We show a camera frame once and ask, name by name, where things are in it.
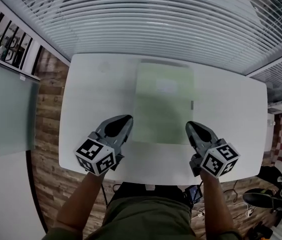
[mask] wooden floor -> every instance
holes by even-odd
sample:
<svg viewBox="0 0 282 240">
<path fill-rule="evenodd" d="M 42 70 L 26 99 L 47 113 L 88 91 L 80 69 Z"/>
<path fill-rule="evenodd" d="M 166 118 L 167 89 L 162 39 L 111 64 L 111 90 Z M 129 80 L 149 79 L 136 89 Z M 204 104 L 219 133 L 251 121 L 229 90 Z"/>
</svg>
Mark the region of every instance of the wooden floor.
<svg viewBox="0 0 282 240">
<path fill-rule="evenodd" d="M 41 86 L 36 108 L 36 144 L 35 150 L 31 152 L 31 158 L 35 190 L 48 228 L 52 226 L 59 208 L 84 177 L 83 174 L 61 168 L 58 163 L 61 106 L 68 70 L 69 68 L 55 56 L 42 50 L 35 71 L 35 75 L 41 78 Z M 114 194 L 112 186 L 115 183 L 117 182 L 109 180 L 103 183 L 108 201 Z M 226 182 L 222 184 L 222 188 L 229 190 L 234 184 L 235 181 Z M 239 180 L 235 186 L 239 195 L 236 203 L 242 202 L 242 194 L 252 188 L 275 189 L 273 185 L 256 177 Z M 228 205 L 233 205 L 234 192 L 228 191 L 225 196 Z M 194 209 L 203 207 L 202 204 L 196 204 Z M 270 215 L 270 209 L 257 207 L 251 217 L 246 217 L 247 207 L 244 203 L 229 208 L 233 217 L 237 217 L 234 223 L 242 235 L 259 221 L 264 221 L 269 226 L 273 224 L 274 216 Z M 85 237 L 102 225 L 105 211 L 105 200 L 100 191 L 83 232 Z M 192 217 L 196 215 L 197 211 L 193 210 Z M 193 218 L 191 227 L 198 237 L 205 238 L 204 216 Z"/>
</svg>

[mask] glass panel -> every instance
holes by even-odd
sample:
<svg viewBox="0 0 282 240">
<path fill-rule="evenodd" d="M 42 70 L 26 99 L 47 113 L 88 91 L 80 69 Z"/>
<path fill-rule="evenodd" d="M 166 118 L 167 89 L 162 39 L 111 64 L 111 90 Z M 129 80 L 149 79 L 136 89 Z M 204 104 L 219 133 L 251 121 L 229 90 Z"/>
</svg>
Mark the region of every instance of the glass panel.
<svg viewBox="0 0 282 240">
<path fill-rule="evenodd" d="M 0 66 L 0 156 L 34 145 L 39 83 Z"/>
</svg>

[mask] black electronic device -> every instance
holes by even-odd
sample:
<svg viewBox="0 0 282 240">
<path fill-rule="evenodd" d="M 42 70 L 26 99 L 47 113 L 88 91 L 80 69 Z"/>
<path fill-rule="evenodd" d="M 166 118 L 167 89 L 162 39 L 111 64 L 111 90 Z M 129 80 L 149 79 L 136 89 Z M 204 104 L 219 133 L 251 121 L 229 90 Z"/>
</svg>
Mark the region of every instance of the black electronic device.
<svg viewBox="0 0 282 240">
<path fill-rule="evenodd" d="M 183 194 L 184 197 L 188 199 L 191 205 L 198 203 L 200 201 L 200 198 L 202 197 L 202 192 L 201 189 L 199 188 L 199 185 L 191 185 L 187 187 L 184 190 Z"/>
</svg>

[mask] white box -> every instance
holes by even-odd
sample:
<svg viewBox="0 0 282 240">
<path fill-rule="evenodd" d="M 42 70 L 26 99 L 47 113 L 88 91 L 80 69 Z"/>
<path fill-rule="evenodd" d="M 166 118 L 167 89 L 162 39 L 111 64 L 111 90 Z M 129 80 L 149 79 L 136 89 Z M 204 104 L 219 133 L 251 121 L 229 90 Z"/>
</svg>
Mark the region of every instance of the white box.
<svg viewBox="0 0 282 240">
<path fill-rule="evenodd" d="M 230 172 L 240 155 L 231 143 L 210 148 L 205 153 L 201 168 L 215 178 Z"/>
<path fill-rule="evenodd" d="M 115 150 L 89 137 L 79 142 L 73 152 L 80 166 L 97 176 L 116 164 Z"/>
</svg>

